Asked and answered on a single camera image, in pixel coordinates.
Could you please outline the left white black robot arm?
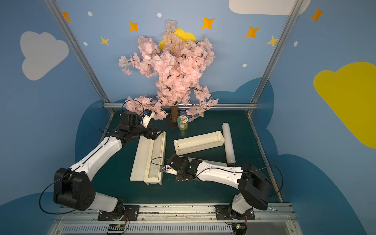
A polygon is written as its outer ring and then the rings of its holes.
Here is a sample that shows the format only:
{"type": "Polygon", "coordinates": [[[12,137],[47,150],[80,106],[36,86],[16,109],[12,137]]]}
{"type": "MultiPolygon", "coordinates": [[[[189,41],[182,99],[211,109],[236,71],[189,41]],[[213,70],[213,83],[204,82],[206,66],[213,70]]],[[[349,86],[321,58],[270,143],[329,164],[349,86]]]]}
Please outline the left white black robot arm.
{"type": "Polygon", "coordinates": [[[120,116],[118,126],[108,131],[94,150],[70,168],[60,168],[55,173],[53,201],[56,204],[78,211],[124,211],[120,199],[96,192],[92,180],[103,165],[134,138],[156,140],[162,134],[162,130],[150,124],[155,112],[149,109],[141,115],[127,111],[120,116]]]}

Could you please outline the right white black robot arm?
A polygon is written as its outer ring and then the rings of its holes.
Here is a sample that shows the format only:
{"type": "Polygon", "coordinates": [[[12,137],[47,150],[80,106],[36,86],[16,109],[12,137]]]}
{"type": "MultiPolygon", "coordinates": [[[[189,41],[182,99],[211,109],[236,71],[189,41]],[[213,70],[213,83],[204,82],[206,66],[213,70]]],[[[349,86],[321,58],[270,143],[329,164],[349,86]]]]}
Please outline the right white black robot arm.
{"type": "Polygon", "coordinates": [[[243,167],[220,166],[200,159],[172,155],[167,161],[176,181],[210,181],[239,190],[229,204],[228,214],[241,218],[251,208],[268,209],[272,183],[252,164],[243,167]]]}

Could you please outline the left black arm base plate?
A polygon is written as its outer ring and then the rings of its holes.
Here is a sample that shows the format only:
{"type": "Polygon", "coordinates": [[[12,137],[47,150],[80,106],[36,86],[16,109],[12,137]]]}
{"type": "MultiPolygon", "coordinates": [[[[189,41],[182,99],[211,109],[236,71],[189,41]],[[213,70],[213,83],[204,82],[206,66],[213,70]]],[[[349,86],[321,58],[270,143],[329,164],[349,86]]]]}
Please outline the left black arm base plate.
{"type": "Polygon", "coordinates": [[[136,221],[139,210],[139,205],[121,205],[113,212],[100,211],[98,221],[136,221]]]}

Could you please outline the white dispenser lid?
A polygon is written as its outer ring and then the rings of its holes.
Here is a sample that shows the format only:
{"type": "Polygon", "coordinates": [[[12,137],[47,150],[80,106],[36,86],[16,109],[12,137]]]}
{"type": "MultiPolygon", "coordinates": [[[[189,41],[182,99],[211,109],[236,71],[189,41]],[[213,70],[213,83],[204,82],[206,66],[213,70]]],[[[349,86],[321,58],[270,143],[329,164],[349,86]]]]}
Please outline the white dispenser lid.
{"type": "MultiPolygon", "coordinates": [[[[190,158],[188,157],[189,161],[191,162],[192,160],[202,160],[202,159],[197,159],[197,158],[190,158]]],[[[226,166],[227,167],[227,163],[221,163],[221,162],[215,162],[215,161],[209,161],[209,160],[202,160],[204,162],[207,162],[209,164],[212,164],[212,165],[219,165],[219,166],[226,166]]]]}
{"type": "Polygon", "coordinates": [[[153,140],[141,136],[130,175],[131,182],[144,181],[146,175],[147,161],[149,156],[152,154],[152,148],[153,140]]]}

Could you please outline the plastic wrap roll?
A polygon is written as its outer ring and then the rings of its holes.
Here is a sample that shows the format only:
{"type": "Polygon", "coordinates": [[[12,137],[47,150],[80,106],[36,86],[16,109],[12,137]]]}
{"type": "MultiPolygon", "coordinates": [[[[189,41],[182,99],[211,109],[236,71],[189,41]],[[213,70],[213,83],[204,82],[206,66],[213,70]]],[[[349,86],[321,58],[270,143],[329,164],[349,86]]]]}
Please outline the plastic wrap roll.
{"type": "Polygon", "coordinates": [[[222,132],[225,139],[224,145],[227,164],[234,165],[236,163],[236,158],[229,123],[225,122],[222,124],[222,132]]]}

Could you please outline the white wrap dispenser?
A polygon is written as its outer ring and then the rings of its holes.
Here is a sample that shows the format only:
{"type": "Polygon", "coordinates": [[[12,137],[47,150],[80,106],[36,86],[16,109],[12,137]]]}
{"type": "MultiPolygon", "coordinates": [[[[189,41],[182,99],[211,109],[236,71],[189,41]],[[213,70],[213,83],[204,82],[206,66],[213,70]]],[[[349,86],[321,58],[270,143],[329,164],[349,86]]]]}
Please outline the white wrap dispenser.
{"type": "Polygon", "coordinates": [[[166,133],[163,132],[156,140],[147,139],[148,152],[144,182],[149,185],[162,184],[164,166],[166,133]]]}
{"type": "Polygon", "coordinates": [[[174,140],[175,152],[179,156],[207,150],[224,145],[225,139],[221,131],[174,140]]]}

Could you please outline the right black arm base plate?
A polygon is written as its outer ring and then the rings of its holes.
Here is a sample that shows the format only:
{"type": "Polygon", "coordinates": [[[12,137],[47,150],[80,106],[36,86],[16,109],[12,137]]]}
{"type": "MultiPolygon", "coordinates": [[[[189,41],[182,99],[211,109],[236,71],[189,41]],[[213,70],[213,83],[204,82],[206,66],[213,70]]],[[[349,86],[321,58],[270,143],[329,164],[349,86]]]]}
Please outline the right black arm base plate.
{"type": "Polygon", "coordinates": [[[230,205],[215,205],[214,211],[217,220],[255,220],[253,208],[246,210],[245,213],[239,213],[230,205]]]}

